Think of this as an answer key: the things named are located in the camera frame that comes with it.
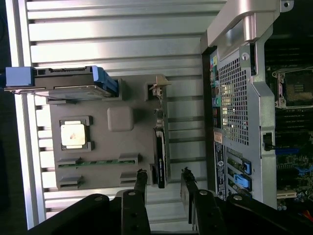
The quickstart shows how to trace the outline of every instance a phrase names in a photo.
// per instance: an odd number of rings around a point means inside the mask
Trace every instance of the label sticker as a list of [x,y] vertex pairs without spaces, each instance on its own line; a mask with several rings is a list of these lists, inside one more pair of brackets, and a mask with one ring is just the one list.
[[226,200],[225,190],[225,162],[224,162],[224,148],[220,143],[214,143],[215,151],[215,167],[216,167],[216,193],[219,198]]
[[213,57],[213,66],[216,66],[217,65],[217,56],[214,56]]
[[223,136],[220,132],[214,132],[214,141],[223,143]]

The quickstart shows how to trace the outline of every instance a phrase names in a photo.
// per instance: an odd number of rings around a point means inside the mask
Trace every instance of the metal handle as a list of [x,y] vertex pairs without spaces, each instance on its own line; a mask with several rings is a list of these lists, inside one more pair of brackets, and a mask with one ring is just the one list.
[[218,46],[220,41],[228,42],[233,34],[228,32],[238,23],[241,23],[239,41],[253,41],[265,33],[280,12],[292,8],[292,0],[228,0],[201,39],[202,53],[207,47]]

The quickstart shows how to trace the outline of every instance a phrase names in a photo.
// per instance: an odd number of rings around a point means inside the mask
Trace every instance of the expansion slot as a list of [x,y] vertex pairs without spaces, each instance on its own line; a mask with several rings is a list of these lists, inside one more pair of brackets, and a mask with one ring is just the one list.
[[59,167],[81,167],[81,166],[91,166],[91,165],[115,165],[115,164],[135,164],[135,161],[119,161],[119,160],[103,160],[103,161],[88,161],[88,162],[78,162],[75,164],[63,164]]
[[294,190],[278,190],[277,199],[296,198],[297,192]]

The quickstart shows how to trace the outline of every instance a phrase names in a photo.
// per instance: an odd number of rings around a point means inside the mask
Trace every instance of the blue pcie latch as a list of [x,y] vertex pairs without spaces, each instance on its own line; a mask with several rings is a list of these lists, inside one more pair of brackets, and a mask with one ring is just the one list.
[[113,80],[103,68],[92,66],[93,81],[102,84],[102,89],[112,91],[118,95],[118,82]]
[[250,161],[243,159],[243,166],[244,166],[244,171],[247,175],[251,175],[252,174],[252,164]]
[[234,183],[247,189],[249,192],[252,191],[252,180],[244,174],[234,174]]

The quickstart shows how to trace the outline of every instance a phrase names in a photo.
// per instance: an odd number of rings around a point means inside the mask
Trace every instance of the metal mesh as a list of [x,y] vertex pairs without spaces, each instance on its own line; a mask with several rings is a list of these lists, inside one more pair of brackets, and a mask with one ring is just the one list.
[[219,76],[224,137],[249,145],[246,71],[239,58],[219,69]]

